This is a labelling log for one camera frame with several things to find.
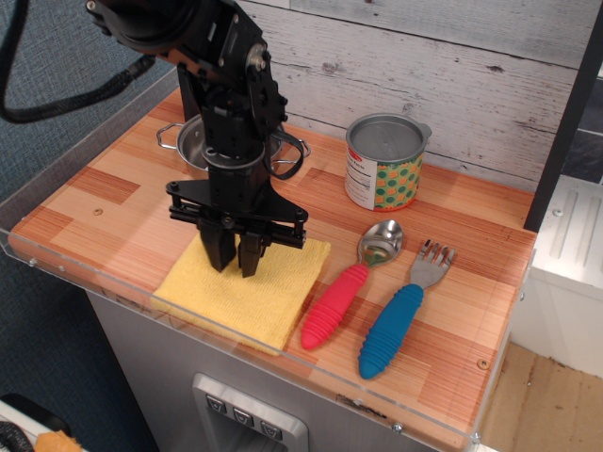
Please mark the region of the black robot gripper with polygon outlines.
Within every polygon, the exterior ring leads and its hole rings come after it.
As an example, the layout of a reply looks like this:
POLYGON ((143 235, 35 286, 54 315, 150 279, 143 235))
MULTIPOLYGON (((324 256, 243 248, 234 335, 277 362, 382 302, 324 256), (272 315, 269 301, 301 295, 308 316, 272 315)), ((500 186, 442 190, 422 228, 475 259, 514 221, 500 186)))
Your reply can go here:
POLYGON ((271 177, 217 177, 172 181, 171 217, 197 225, 211 266, 222 272, 235 258, 243 278, 255 275, 267 246, 302 248, 307 212, 272 187, 271 177))

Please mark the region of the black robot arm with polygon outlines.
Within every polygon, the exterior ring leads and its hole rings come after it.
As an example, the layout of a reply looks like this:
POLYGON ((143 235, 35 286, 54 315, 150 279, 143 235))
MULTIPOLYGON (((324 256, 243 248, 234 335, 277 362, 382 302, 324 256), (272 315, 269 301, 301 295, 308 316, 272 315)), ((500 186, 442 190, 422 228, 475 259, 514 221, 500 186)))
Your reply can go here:
POLYGON ((171 217, 197 226, 210 264, 237 261, 244 277, 266 248, 301 248, 305 210, 272 186, 270 143, 283 130, 287 100, 270 70, 260 27, 233 1, 90 1, 105 33, 170 62, 189 85, 204 126, 202 180, 171 182, 171 217))

